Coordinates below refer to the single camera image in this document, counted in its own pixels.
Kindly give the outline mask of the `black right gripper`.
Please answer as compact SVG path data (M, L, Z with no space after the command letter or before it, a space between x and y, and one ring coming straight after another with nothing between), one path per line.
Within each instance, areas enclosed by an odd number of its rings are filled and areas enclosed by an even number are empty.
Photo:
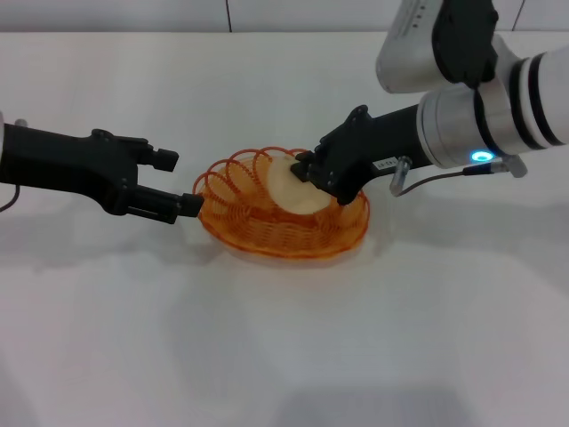
M374 164L409 157L411 167L429 165L417 130L418 107L372 117L365 105L352 110L345 122L323 137L313 151L295 156L290 172L301 182L334 196L340 205L352 202L364 185L394 171Z

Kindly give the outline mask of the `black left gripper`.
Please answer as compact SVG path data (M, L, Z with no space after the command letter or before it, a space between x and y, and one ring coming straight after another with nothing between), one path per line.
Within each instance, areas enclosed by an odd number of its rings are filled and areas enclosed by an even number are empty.
M6 124L1 182L74 193L94 200L109 214L174 224L179 216L196 218L204 197L136 185L139 165L171 173L178 160L176 151L155 149L144 138L101 129L74 137Z

